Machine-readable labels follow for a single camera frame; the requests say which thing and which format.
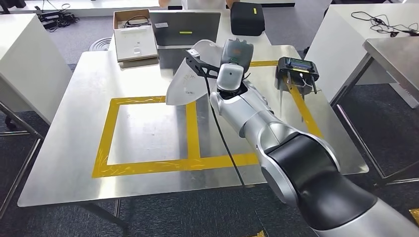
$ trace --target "yellow tape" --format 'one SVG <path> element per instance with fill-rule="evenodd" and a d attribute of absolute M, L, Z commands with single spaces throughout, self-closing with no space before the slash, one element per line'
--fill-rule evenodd
<path fill-rule="evenodd" d="M 409 212 L 415 219 L 416 223 L 419 225 L 419 209 L 412 209 L 412 210 L 409 210 Z"/>
<path fill-rule="evenodd" d="M 287 83 L 287 77 L 284 77 L 283 80 L 284 80 L 284 83 L 287 85 L 288 90 L 290 91 L 290 94 L 293 97 L 298 110 L 300 111 L 300 114 L 305 122 L 305 125 L 307 126 L 308 132 L 317 137 L 323 137 L 322 132 L 320 131 L 319 127 L 316 124 L 316 121 L 314 121 L 309 109 L 307 108 L 304 100 L 302 99 L 302 96 L 300 92 L 298 91 L 298 88 L 295 85 L 289 85 Z"/>
<path fill-rule="evenodd" d="M 278 61 L 252 61 L 250 62 L 251 67 L 267 67 L 267 66 L 276 66 Z"/>
<path fill-rule="evenodd" d="M 296 68 L 293 68 L 293 71 L 302 72 L 302 73 L 309 73 L 306 70 L 301 70 L 301 69 L 296 69 Z"/>
<path fill-rule="evenodd" d="M 195 101 L 186 105 L 186 144 L 189 159 L 201 158 Z"/>
<path fill-rule="evenodd" d="M 102 137 L 93 166 L 92 178 L 147 174 L 170 171 L 192 171 L 233 167 L 229 156 L 202 158 L 199 148 L 199 134 L 196 102 L 186 105 L 186 135 L 188 157 L 185 159 L 161 160 L 137 163 L 108 165 L 119 106 L 130 104 L 164 103 L 165 96 L 128 97 L 111 99 L 108 115 L 103 127 Z M 257 156 L 253 153 L 233 155 L 237 166 L 258 164 Z"/>

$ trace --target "black cable bundle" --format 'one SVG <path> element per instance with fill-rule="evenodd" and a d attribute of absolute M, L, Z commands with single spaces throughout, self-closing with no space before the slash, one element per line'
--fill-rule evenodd
<path fill-rule="evenodd" d="M 411 36 L 419 36 L 418 31 L 418 24 L 413 23 L 409 26 L 405 26 L 402 24 L 398 25 L 390 25 L 388 21 L 388 17 L 385 14 L 381 14 L 378 16 L 371 16 L 370 14 L 364 11 L 354 11 L 351 13 L 351 16 L 355 19 L 362 20 L 362 21 L 369 21 L 371 22 L 372 26 L 370 27 L 371 30 L 376 31 L 380 34 L 390 34 L 390 37 L 396 37 L 400 32 L 407 33 Z"/>
<path fill-rule="evenodd" d="M 58 10 L 49 0 L 46 0 L 51 6 L 53 6 L 55 8 L 55 10 L 58 11 L 58 17 L 54 18 L 53 21 L 55 22 L 55 26 L 52 26 L 50 28 L 48 28 L 48 30 L 50 32 L 54 32 L 56 31 L 58 28 L 62 28 L 62 27 L 67 27 L 71 24 L 77 23 L 80 18 L 76 17 L 73 13 L 71 12 L 67 12 L 66 10 L 70 7 L 70 4 L 65 3 L 61 6 L 61 10 Z M 41 12 L 43 13 L 43 6 L 45 4 L 45 0 L 43 0 L 42 2 L 42 10 Z"/>
<path fill-rule="evenodd" d="M 147 22 L 143 22 L 143 23 L 130 23 L 129 21 L 132 21 L 133 19 L 135 19 L 135 18 L 138 18 L 138 17 L 141 17 L 141 18 L 144 18 L 144 19 L 146 19 L 147 20 Z M 140 27 L 140 26 L 151 26 L 151 22 L 150 22 L 150 20 L 146 17 L 146 16 L 143 16 L 143 15 L 138 15 L 138 16 L 134 16 L 134 17 L 131 17 L 129 20 L 127 20 L 126 22 L 125 22 L 125 24 L 124 24 L 124 28 L 132 28 L 132 27 Z"/>

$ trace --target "yellow sticker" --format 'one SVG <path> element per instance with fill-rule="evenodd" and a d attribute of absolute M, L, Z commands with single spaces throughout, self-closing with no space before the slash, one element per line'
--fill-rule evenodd
<path fill-rule="evenodd" d="M 293 68 L 293 70 L 294 71 L 297 71 L 297 72 L 302 72 L 302 73 L 310 73 L 309 71 L 301 70 L 301 69 L 295 69 L 295 68 Z"/>

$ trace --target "wire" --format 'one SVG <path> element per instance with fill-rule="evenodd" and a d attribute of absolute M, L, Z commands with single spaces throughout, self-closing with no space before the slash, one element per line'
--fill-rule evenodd
<path fill-rule="evenodd" d="M 142 22 L 142 23 L 137 23 L 137 24 L 131 24 L 129 21 L 131 21 L 132 19 L 134 19 L 134 18 L 137 18 L 137 17 L 142 17 L 142 18 L 145 18 L 146 20 L 147 20 L 147 22 Z M 124 24 L 124 28 L 131 28 L 131 27 L 140 27 L 140 26 L 151 26 L 151 22 L 150 22 L 150 20 L 146 17 L 146 16 L 143 16 L 143 15 L 137 15 L 137 16 L 134 16 L 134 17 L 131 17 L 129 20 L 127 20 L 126 22 L 125 22 L 125 24 Z"/>
<path fill-rule="evenodd" d="M 57 19 L 54 19 L 56 25 L 52 28 L 49 28 L 49 32 L 55 32 L 58 28 L 62 28 L 62 27 L 67 27 L 71 24 L 77 23 L 78 21 L 80 21 L 79 17 L 76 17 L 74 14 L 72 14 L 71 12 L 67 12 L 66 10 L 68 8 L 71 7 L 71 5 L 69 3 L 65 3 L 63 5 L 61 5 L 61 10 L 58 10 L 49 0 L 46 0 L 52 7 L 54 7 L 57 11 L 59 11 L 60 17 L 58 17 Z M 43 12 L 43 7 L 45 4 L 45 0 L 42 1 L 42 10 L 41 12 Z"/>
<path fill-rule="evenodd" d="M 208 98 L 209 98 L 211 95 L 210 84 L 208 83 L 208 78 L 206 74 L 204 73 L 204 71 L 202 69 L 201 71 L 204 75 L 205 84 L 207 85 L 207 92 L 208 92 Z M 218 129 L 218 132 L 220 133 L 220 137 L 224 144 L 224 147 L 227 150 L 228 156 L 230 157 L 231 162 L 233 163 L 233 166 L 234 166 L 234 169 L 236 170 L 237 175 L 239 176 L 240 183 L 242 184 L 243 187 L 245 187 L 245 183 L 243 182 L 242 176 L 240 175 L 239 169 L 237 168 L 236 162 L 234 161 L 233 156 L 231 155 L 230 149 L 228 149 L 227 143 L 225 142 L 224 135 L 221 132 L 220 124 L 218 123 L 217 116 L 215 114 L 214 108 L 212 107 L 211 103 L 210 103 L 210 106 L 211 106 L 212 115 L 214 116 L 215 125 L 217 125 L 217 129 Z"/>
<path fill-rule="evenodd" d="M 398 25 L 390 25 L 390 21 L 388 20 L 387 15 L 381 14 L 378 16 L 372 16 L 364 11 L 354 11 L 351 13 L 351 16 L 355 19 L 362 20 L 362 21 L 369 21 L 371 23 L 370 29 L 373 31 L 376 31 L 380 34 L 390 34 L 390 37 L 395 37 L 399 32 L 404 32 L 407 34 L 410 34 L 411 36 L 417 36 L 419 34 L 418 23 L 412 23 L 409 26 L 405 26 L 402 24 Z"/>
<path fill-rule="evenodd" d="M 202 69 L 201 69 L 201 72 L 202 72 L 202 73 L 203 73 L 203 75 L 204 75 L 205 84 L 207 85 L 208 98 L 210 98 L 210 95 L 211 95 L 211 90 L 210 90 L 210 84 L 208 83 L 208 78 L 207 78 L 206 74 L 204 73 L 204 71 L 203 71 Z M 230 149 L 228 149 L 227 143 L 225 142 L 224 135 L 222 134 L 222 131 L 221 131 L 220 125 L 218 124 L 218 119 L 217 119 L 217 115 L 215 114 L 214 108 L 212 107 L 211 103 L 209 104 L 209 106 L 211 106 L 212 116 L 214 116 L 215 125 L 217 126 L 218 132 L 220 133 L 221 140 L 222 140 L 222 142 L 223 142 L 223 144 L 224 144 L 225 149 L 227 150 L 227 153 L 228 153 L 228 156 L 229 156 L 229 157 L 230 157 L 230 159 L 231 159 L 231 162 L 233 163 L 233 166 L 234 166 L 234 169 L 236 170 L 237 176 L 238 176 L 238 177 L 239 177 L 239 179 L 240 179 L 241 187 L 243 188 L 243 190 L 246 190 L 246 185 L 245 185 L 245 183 L 243 182 L 243 178 L 242 178 L 242 176 L 240 175 L 239 169 L 237 168 L 237 165 L 236 165 L 236 163 L 234 162 L 234 159 L 233 159 L 233 156 L 231 155 Z M 264 230 L 264 232 L 265 232 L 266 236 L 267 236 L 267 237 L 269 237 L 269 234 L 268 234 L 268 232 L 267 232 L 267 230 L 266 230 L 265 226 L 263 225 L 262 220 L 260 219 L 259 214 L 258 214 L 258 213 L 257 213 L 257 211 L 256 211 L 256 208 L 253 208 L 253 210 L 254 210 L 254 213 L 256 214 L 256 217 L 257 217 L 257 219 L 258 219 L 259 223 L 261 224 L 262 229 Z"/>

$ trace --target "white table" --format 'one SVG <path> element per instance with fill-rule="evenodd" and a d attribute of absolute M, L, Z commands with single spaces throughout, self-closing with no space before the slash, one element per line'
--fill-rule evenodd
<path fill-rule="evenodd" d="M 0 15 L 0 101 L 51 124 L 71 70 L 36 14 Z"/>
<path fill-rule="evenodd" d="M 357 66 L 367 55 L 362 47 L 365 40 L 390 37 L 371 30 L 370 22 L 352 18 L 351 13 L 354 11 L 364 11 L 372 16 L 386 14 L 391 25 L 408 26 L 419 22 L 419 4 L 331 5 L 305 57 L 316 64 L 321 75 L 317 84 L 331 103 L 348 85 L 351 76 L 357 74 Z M 397 37 L 406 36 L 409 35 L 399 33 Z M 360 83 L 392 83 L 393 87 L 399 88 L 378 64 L 370 68 L 371 71 L 366 72 Z"/>

